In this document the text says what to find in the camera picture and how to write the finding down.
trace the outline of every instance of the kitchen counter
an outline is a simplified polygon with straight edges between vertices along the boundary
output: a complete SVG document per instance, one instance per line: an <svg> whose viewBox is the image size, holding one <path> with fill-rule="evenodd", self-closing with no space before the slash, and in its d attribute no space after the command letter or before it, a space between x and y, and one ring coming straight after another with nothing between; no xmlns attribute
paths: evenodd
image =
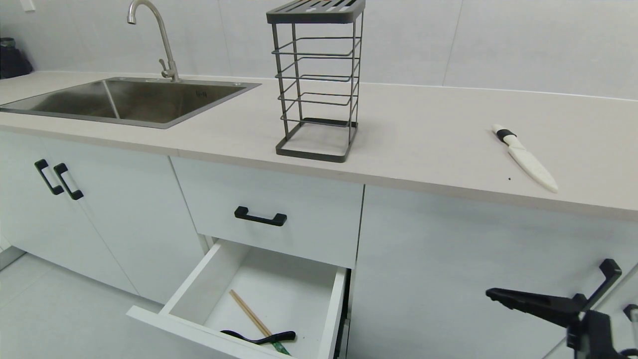
<svg viewBox="0 0 638 359"><path fill-rule="evenodd" d="M36 72L0 81L0 103L114 76ZM638 221L638 102L588 96L362 84L360 129L343 164L275 154L274 79L167 130L0 112L0 130L478 201ZM316 89L330 84L316 82ZM534 182L490 128L499 123L552 173Z"/></svg>

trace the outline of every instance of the sink basin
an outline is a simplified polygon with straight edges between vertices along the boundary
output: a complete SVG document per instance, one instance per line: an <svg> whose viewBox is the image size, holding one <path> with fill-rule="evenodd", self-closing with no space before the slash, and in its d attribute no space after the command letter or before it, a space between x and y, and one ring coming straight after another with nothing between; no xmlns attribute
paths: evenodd
<svg viewBox="0 0 638 359"><path fill-rule="evenodd" d="M0 106L0 112L169 128L260 84L114 77Z"/></svg>

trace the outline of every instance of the wooden chopsticks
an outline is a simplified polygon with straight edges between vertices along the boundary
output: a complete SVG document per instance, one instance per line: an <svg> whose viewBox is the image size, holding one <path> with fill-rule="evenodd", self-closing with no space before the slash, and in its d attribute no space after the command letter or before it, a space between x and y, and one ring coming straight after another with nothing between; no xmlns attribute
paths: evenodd
<svg viewBox="0 0 638 359"><path fill-rule="evenodd" d="M246 305L246 302L244 302L244 300L232 289L230 290L230 295L233 297L233 299L235 299L235 302L239 304L241 309L244 311L244 313L246 313L246 315L250 318L250 320L253 321L253 323L257 326L259 331L264 336L270 337L272 335L271 331L268 330L268 328L266 328L264 323L261 320L259 320L259 318L255 315L255 313L252 310L250 310L248 305ZM273 342L272 346L274 346L278 352L282 354L290 355L290 353L286 350L286 348L283 347L283 345L280 342Z"/></svg>

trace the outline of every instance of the knife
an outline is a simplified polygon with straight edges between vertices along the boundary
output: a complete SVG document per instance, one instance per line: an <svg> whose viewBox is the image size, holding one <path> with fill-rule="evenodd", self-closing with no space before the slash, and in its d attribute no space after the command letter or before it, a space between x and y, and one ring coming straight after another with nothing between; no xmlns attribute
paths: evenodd
<svg viewBox="0 0 638 359"><path fill-rule="evenodd" d="M534 155L527 151L512 131L507 130L501 125L492 125L492 131L501 141L509 146L508 152L510 156L512 156L530 177L546 189L558 193L558 185L552 175L540 164Z"/></svg>

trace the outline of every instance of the dish rack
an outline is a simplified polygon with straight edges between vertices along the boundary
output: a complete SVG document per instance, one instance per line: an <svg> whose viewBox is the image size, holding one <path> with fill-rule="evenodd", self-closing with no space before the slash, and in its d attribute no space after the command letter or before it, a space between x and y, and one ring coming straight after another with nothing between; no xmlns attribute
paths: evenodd
<svg viewBox="0 0 638 359"><path fill-rule="evenodd" d="M365 7L366 0L295 0L266 13L268 23L272 24L272 53L277 65L275 78L279 81L278 100L281 102L282 112L280 119L285 131L284 138L275 147L278 155L329 162L345 162L348 157L359 128L359 80ZM291 25L292 37L289 42L280 45L278 25L282 24ZM298 24L345 24L347 34L298 36ZM333 26L319 26L321 31L333 32ZM300 47L309 47L310 50L302 50ZM286 59L291 59L292 62L282 65ZM345 73L331 72L335 66L332 63L321 66L324 61L345 65ZM305 72L300 64L310 64L320 69ZM291 129L289 123L296 125ZM290 148L290 140L295 134L299 135L304 126L340 128L337 132L319 129L315 130L315 134L320 137L327 133L338 134L331 139L332 145L342 140L343 145L333 146L337 153Z"/></svg>

